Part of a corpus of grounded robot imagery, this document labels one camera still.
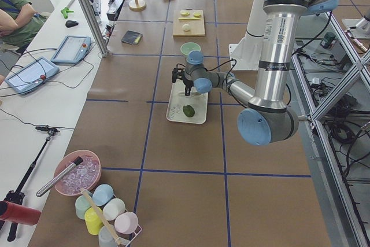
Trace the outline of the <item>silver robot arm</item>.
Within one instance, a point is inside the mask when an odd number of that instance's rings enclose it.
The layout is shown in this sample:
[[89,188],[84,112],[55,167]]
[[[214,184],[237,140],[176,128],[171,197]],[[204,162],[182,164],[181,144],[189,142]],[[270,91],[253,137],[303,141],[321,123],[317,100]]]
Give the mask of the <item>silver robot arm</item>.
[[257,83],[251,88],[231,72],[212,72],[203,65],[200,51],[191,51],[181,73],[186,94],[222,88],[245,109],[238,116],[238,131],[251,145],[267,145],[292,137],[298,129],[297,114],[283,102],[298,20],[301,16],[332,11],[339,0],[264,0],[267,15],[258,63]]

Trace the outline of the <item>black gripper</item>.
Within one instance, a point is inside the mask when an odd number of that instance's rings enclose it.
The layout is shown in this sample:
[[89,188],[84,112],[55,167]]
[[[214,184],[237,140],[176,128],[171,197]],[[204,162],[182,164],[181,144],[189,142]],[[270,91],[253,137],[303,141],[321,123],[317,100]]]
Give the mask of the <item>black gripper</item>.
[[189,79],[185,74],[182,74],[182,80],[185,85],[185,96],[190,96],[191,88],[193,87],[193,81]]

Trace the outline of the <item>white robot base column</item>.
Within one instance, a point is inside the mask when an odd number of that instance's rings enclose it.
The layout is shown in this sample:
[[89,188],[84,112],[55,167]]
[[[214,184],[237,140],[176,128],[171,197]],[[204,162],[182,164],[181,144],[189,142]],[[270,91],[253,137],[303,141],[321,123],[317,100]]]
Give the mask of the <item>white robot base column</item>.
[[253,0],[245,36],[238,44],[229,44],[230,59],[236,60],[235,71],[257,71],[264,37],[266,13],[264,0]]

